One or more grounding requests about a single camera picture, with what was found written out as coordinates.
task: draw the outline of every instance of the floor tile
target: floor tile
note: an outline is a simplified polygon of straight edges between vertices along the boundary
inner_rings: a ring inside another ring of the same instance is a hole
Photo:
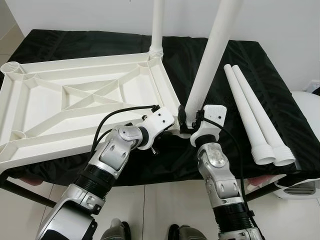
[[[249,202],[265,238],[320,240],[320,207],[316,199],[286,200],[273,193]]]
[[[189,225],[208,239],[218,238],[218,227],[203,180],[145,186],[144,240],[164,240],[172,224]]]
[[[65,186],[54,185],[50,199],[57,202]],[[144,192],[145,186],[120,186],[113,187],[106,197],[106,202],[99,215],[94,219],[98,227],[93,236],[93,240],[100,240],[102,234],[109,228],[111,220],[118,218],[129,223],[132,240],[142,240],[143,216],[144,216]],[[45,215],[50,212],[47,207]]]
[[[8,62],[10,57],[11,55],[0,55],[0,67],[6,62]]]
[[[12,55],[24,38],[18,25],[14,25],[14,27],[0,39],[0,55]]]
[[[19,179],[9,180],[47,198],[53,186],[47,182],[31,186]],[[0,200],[0,239],[34,240],[45,206],[3,189],[0,189]]]

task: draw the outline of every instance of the black tablecloth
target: black tablecloth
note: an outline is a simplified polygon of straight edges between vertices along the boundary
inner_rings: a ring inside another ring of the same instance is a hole
[[[187,103],[206,43],[206,38],[163,37],[163,64],[183,105]],[[150,44],[150,36],[137,34],[32,30],[9,61],[24,64],[135,54],[147,52]],[[251,146],[223,70],[225,64],[239,65],[284,143],[295,155],[295,164],[276,167],[273,164],[256,165],[254,163]],[[246,178],[265,174],[320,177],[320,143],[258,42],[229,41],[205,104],[227,107],[224,126],[240,143]],[[233,142],[222,132],[219,143],[230,161],[231,171],[239,177],[239,156]],[[188,139],[164,134],[156,141],[156,145],[160,150],[157,156],[153,156],[150,150],[132,151],[117,185],[140,185],[201,178],[195,160],[196,151]],[[78,171],[87,162],[88,153],[84,153],[16,167],[7,172],[14,178],[41,178],[46,182],[68,185],[73,182]]]

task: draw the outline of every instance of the white pole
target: white pole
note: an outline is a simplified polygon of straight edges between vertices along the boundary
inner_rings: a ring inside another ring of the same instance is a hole
[[[193,87],[185,106],[187,126],[191,128],[196,113],[201,110],[220,60],[231,36],[243,0],[221,0],[206,44]]]
[[[163,18],[164,18],[165,0],[153,1],[153,22],[152,22],[152,40],[149,54],[153,58],[162,57]]]
[[[240,68],[237,65],[234,65],[232,69],[267,143],[273,149],[275,155],[275,162],[273,164],[276,166],[292,164],[296,160],[295,156],[290,148],[282,141],[275,126],[270,121]]]
[[[240,113],[246,134],[249,138],[251,153],[255,163],[258,165],[273,163],[275,161],[275,155],[272,147],[267,144],[230,64],[224,66],[224,71]]]

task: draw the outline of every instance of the tiled floor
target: tiled floor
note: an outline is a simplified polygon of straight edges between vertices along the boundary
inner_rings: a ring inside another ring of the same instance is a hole
[[[15,26],[0,40],[0,66],[13,54],[23,35]],[[15,183],[57,201],[66,189],[43,183],[32,187],[18,179]],[[0,239],[33,240],[49,207],[0,189]],[[267,240],[320,240],[318,199],[283,200],[269,194],[249,203]],[[217,239],[218,228],[201,180],[114,187],[96,217],[99,240],[112,218],[127,221],[133,240],[165,240],[168,226],[188,224],[208,239]]]

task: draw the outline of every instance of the white wall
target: white wall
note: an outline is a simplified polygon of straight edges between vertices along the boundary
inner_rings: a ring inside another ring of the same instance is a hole
[[[0,39],[16,24],[5,0],[0,0]]]
[[[151,34],[152,0],[6,0],[31,29]],[[208,37],[218,0],[166,0],[164,35]],[[319,0],[246,0],[231,39],[258,41],[291,90],[320,78]]]

